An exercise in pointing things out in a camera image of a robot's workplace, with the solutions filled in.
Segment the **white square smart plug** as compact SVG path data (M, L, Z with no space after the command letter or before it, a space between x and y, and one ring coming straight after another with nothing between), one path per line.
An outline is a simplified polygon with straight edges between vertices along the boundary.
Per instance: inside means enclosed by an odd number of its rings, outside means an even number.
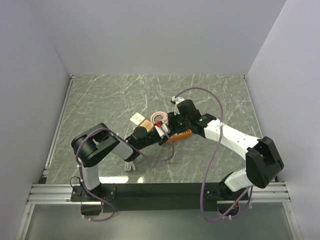
M140 113L136 112L129 120L133 124L139 126L145 119L146 118L143 115L141 115Z

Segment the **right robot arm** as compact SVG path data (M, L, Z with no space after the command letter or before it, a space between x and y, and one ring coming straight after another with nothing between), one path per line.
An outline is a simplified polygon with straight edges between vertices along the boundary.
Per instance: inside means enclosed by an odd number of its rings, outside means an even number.
M229 173L213 189L205 188L207 196L231 200L239 191L250 186L264 189L283 169L284 163L274 141L240 132L208 113L201 114L190 99L172 97L174 111L168 114L172 133L183 129L195 135L220 142L245 160L245 168Z

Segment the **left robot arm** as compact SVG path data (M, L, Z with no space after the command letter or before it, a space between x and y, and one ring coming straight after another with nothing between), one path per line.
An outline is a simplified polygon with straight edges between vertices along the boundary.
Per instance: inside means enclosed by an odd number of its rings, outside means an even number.
M170 138L169 126L161 121L155 123L153 130L136 127L132 134L123 139L100 123L76 136L71 147L80 172L82 195L88 201L102 197L102 183L99 179L99 163L112 153L120 157L126 164L131 164L140 155L157 161L155 157L141 152L142 149L160 143L164 137Z

